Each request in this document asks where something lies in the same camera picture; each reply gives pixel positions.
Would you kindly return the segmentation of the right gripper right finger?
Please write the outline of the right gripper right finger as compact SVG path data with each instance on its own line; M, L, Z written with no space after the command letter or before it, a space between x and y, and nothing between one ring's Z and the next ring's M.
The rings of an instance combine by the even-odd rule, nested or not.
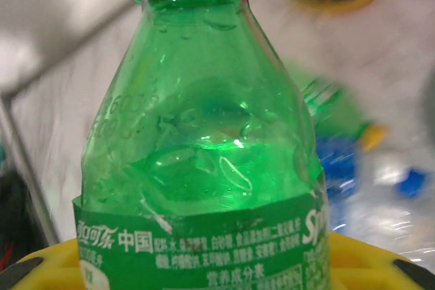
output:
M411 260L330 232L334 290L434 290L434 274Z

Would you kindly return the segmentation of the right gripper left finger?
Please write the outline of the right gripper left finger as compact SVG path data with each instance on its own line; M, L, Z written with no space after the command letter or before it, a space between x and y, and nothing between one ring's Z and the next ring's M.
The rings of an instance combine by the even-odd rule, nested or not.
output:
M83 290L76 239L33 252L1 273L1 288Z

